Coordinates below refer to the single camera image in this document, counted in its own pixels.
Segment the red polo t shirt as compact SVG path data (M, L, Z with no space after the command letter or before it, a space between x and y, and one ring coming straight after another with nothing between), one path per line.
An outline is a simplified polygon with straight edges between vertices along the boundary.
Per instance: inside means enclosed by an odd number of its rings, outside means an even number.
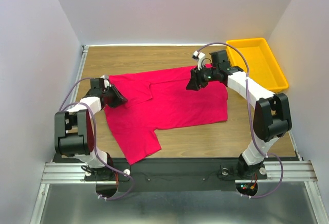
M192 67L111 75L110 83L127 98L105 107L108 127L130 165L161 150L155 134L166 130L227 121L228 93L220 82L186 90Z

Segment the yellow plastic bin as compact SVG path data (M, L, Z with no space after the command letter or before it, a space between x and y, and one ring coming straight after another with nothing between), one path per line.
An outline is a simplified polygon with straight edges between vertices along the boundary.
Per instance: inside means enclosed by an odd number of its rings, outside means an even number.
M289 88L265 38L228 40L226 43L244 56L249 66L249 76L255 82L272 92L282 92Z

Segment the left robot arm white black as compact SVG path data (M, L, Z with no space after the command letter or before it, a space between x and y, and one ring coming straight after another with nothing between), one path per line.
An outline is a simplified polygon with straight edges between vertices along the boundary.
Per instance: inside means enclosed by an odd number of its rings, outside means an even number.
M111 156L97 147L95 114L127 102L108 76L88 78L90 89L78 102L61 104L54 115L54 148L61 156L78 159L86 181L118 180Z

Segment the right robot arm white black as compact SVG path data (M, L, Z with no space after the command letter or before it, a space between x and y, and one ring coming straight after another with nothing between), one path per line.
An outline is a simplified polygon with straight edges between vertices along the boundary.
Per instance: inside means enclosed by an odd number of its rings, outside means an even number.
M287 95L275 94L256 83L238 66L232 66L226 51L213 52L211 65L205 65L204 53L195 51L197 61L193 68L187 90L198 91L208 83L218 81L246 99L252 141L240 154L237 163L239 177L246 178L256 173L270 148L289 130L292 122Z

